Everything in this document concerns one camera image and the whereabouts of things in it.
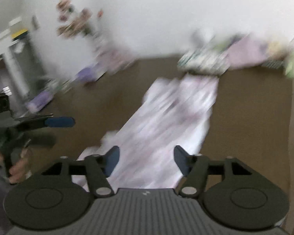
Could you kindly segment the person's left hand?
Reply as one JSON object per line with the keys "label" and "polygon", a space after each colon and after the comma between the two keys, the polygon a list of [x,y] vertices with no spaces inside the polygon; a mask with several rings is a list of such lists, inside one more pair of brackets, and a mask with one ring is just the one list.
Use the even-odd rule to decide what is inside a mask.
{"label": "person's left hand", "polygon": [[[27,177],[27,174],[31,170],[31,156],[32,152],[29,149],[23,149],[20,155],[20,159],[9,169],[9,177],[7,181],[10,184],[16,184],[24,181]],[[4,158],[0,154],[0,170],[4,171]]]}

